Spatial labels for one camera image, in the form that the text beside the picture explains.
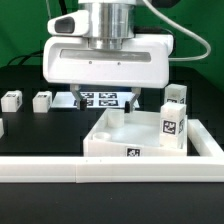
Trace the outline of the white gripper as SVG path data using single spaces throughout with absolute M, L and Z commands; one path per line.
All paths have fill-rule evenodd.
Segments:
M 140 88 L 168 83 L 173 37 L 133 33 L 127 10 L 79 10 L 50 20 L 47 29 L 43 75 L 51 83 L 71 84 L 79 110 L 87 108 L 79 85 L 132 87 L 124 107 L 130 113 Z

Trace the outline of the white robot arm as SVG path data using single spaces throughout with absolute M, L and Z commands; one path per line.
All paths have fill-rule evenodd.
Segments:
M 169 80 L 169 34 L 134 31 L 136 0 L 79 0 L 79 10 L 48 21 L 51 37 L 43 51 L 43 76 L 66 83 L 84 110 L 82 85 L 132 89 L 125 110 L 133 110 L 143 88 L 163 88 Z

